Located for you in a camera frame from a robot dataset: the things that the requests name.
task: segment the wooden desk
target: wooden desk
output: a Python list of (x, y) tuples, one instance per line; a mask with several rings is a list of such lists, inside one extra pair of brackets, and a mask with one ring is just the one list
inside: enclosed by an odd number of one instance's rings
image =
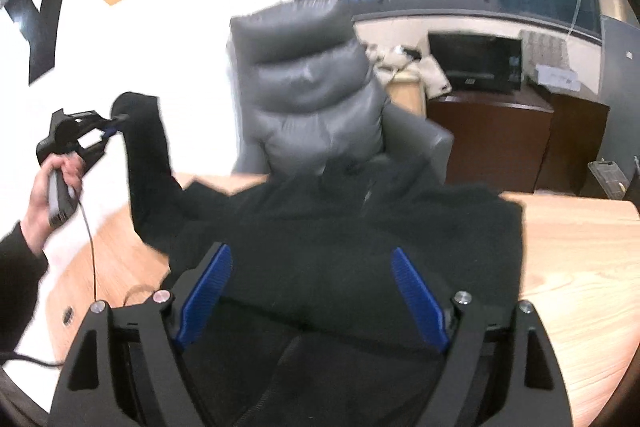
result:
[[(184, 186), (191, 176), (178, 176)], [(200, 178), (218, 190), (236, 192), (260, 176)], [(574, 424), (586, 427), (622, 378), (640, 341), (636, 298), (640, 287), (640, 220), (631, 203), (532, 194), (503, 195), (525, 208), (526, 255), (522, 296), (538, 309), (556, 351)], [(142, 244), (129, 209), (114, 214), (96, 234), (98, 299), (122, 304), (135, 285), (158, 287), (164, 256)], [(88, 247), (76, 255), (47, 299), (54, 352), (64, 358), (93, 300)], [(149, 290), (129, 303), (144, 300)], [(64, 310), (75, 318), (65, 327)]]

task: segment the black sleeve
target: black sleeve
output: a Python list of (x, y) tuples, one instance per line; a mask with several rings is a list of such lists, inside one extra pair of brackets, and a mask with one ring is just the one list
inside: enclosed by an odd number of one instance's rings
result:
[(38, 282), (49, 264), (29, 249), (20, 223), (0, 241), (0, 351), (12, 351), (33, 316)]

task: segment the metal screw head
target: metal screw head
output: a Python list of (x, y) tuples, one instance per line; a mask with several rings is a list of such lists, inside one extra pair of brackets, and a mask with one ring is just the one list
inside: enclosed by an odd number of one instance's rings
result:
[(530, 313), (533, 311), (533, 304), (531, 304), (529, 301), (520, 301), (518, 303), (518, 307), (525, 313)]
[(471, 302), (471, 293), (460, 290), (453, 296), (453, 300), (458, 304), (469, 304)]
[(171, 292), (169, 290), (158, 290), (154, 293), (154, 301), (158, 304), (167, 302), (171, 298)]
[(95, 301), (89, 309), (94, 313), (102, 313), (106, 307), (107, 304), (104, 301)]

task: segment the human hand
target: human hand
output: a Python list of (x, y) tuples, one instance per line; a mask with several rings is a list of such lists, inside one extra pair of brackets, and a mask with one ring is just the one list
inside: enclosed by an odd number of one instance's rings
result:
[(33, 182), (29, 207), (24, 219), (20, 222), (22, 235), (34, 254), (42, 253), (53, 227), (49, 224), (49, 175), (54, 169), (62, 170), (65, 183), (76, 192), (80, 198), (82, 193), (82, 175), (84, 162), (76, 153), (69, 156), (49, 155)]

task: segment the gray leather office chair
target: gray leather office chair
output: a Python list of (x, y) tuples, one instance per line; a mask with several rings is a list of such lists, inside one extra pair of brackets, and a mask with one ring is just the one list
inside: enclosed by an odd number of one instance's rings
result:
[(452, 134), (392, 105), (342, 0), (231, 20), (241, 144), (234, 172), (321, 171), (328, 158), (423, 155), (444, 181)]

